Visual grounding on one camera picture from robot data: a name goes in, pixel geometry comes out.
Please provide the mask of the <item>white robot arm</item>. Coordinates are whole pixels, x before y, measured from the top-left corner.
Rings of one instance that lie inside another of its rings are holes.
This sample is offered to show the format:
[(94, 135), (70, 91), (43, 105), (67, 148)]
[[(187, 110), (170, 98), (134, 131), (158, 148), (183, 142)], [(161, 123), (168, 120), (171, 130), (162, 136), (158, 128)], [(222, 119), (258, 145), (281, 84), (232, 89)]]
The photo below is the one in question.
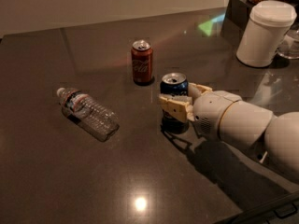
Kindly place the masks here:
[(299, 182), (299, 113), (276, 116), (227, 91), (191, 83), (189, 94), (161, 94), (163, 111), (192, 123), (206, 139), (230, 145), (253, 161)]

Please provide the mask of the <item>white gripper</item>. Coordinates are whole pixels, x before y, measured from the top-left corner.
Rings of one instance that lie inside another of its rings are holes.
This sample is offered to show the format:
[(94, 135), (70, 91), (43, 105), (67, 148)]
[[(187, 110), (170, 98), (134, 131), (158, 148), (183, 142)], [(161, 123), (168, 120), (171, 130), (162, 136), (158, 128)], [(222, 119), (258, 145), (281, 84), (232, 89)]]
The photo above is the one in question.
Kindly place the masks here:
[(160, 94), (158, 99), (163, 111), (180, 122), (194, 121), (194, 129), (210, 140), (219, 139), (225, 111), (242, 100), (239, 95), (195, 83), (188, 84), (188, 96)]

